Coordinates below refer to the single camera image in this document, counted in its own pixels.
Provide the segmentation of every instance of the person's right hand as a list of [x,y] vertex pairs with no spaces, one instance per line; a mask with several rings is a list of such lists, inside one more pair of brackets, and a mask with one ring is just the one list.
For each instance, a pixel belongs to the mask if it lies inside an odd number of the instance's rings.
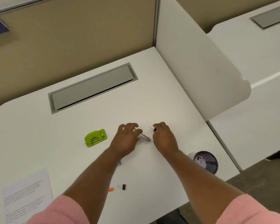
[[162,155],[167,155],[179,150],[175,136],[166,123],[155,123],[153,127],[157,129],[157,131],[153,133],[153,143]]

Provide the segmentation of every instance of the gray metal panel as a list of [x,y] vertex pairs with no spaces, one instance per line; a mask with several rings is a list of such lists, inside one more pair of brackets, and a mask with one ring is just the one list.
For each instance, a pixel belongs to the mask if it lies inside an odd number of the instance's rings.
[[54,109],[65,108],[88,97],[131,81],[132,79],[134,79],[134,76],[128,65],[96,75],[90,79],[53,92],[51,96]]
[[251,18],[262,29],[280,23],[280,7]]

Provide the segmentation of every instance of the beige wall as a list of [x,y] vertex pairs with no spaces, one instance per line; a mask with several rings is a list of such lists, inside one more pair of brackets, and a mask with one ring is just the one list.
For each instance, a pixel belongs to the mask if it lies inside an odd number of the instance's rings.
[[[209,31],[277,0],[177,0]],[[48,0],[0,14],[0,105],[152,47],[155,0]]]

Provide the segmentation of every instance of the pink sweater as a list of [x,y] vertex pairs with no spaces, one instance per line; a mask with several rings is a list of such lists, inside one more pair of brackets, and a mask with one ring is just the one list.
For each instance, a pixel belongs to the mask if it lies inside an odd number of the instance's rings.
[[[269,211],[249,195],[241,195],[228,205],[217,221],[217,224],[225,223],[280,224],[280,214]],[[78,203],[67,196],[59,196],[27,224],[89,224],[89,221]]]

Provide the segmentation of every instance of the floor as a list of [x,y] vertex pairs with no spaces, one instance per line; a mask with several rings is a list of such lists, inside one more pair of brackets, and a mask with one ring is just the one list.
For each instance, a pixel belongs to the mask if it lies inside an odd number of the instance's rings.
[[[241,171],[228,183],[253,196],[269,210],[280,213],[280,159],[263,160]],[[190,203],[179,209],[189,224],[200,223]]]

